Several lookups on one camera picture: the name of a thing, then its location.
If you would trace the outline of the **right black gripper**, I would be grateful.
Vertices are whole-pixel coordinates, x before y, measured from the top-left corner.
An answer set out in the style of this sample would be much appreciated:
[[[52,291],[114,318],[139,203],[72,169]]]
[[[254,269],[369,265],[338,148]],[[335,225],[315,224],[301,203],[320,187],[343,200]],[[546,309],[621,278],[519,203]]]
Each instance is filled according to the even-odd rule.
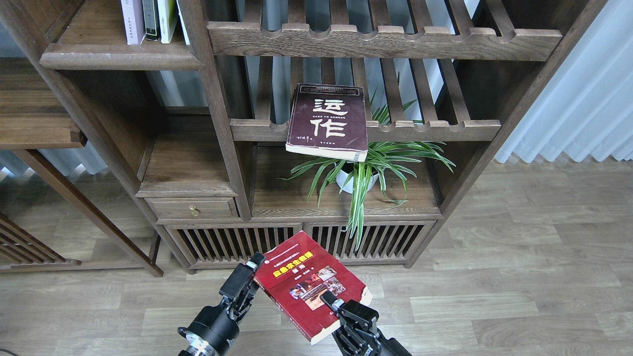
[[[344,356],[409,356],[395,338],[386,339],[377,328],[379,314],[355,300],[344,302],[326,290],[321,301],[337,314],[341,327],[332,336]]]

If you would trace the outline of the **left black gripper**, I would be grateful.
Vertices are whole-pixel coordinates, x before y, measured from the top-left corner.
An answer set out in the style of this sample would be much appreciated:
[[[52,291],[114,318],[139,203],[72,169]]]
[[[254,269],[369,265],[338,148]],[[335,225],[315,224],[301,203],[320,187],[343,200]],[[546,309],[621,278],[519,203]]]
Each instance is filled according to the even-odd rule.
[[[246,264],[239,264],[220,288],[221,304],[204,307],[189,327],[178,328],[178,333],[188,340],[188,347],[180,351],[180,356],[224,356],[228,352],[259,288],[255,274],[265,259],[257,252]]]

